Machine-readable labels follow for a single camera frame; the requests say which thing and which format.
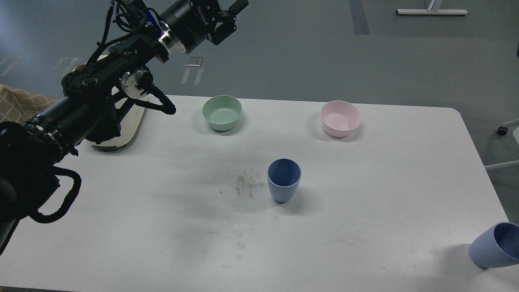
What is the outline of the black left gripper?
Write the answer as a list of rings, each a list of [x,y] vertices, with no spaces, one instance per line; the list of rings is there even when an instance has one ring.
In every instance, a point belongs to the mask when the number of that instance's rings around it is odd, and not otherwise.
[[[236,31],[237,15],[248,5],[236,0],[223,11],[217,0],[178,0],[158,17],[158,41],[167,53],[178,48],[189,54],[205,40],[218,45]]]

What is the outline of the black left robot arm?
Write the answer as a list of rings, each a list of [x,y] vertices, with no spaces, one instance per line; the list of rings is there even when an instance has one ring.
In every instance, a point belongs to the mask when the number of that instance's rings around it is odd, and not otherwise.
[[[96,51],[62,79],[64,98],[22,124],[1,123],[1,251],[22,219],[45,224],[66,215],[81,177],[57,163],[77,156],[83,140],[119,137],[135,105],[176,113],[147,63],[167,62],[174,48],[189,54],[205,40],[220,44],[248,4],[236,0],[223,10],[217,0],[178,0],[158,14],[141,0],[112,0]]]

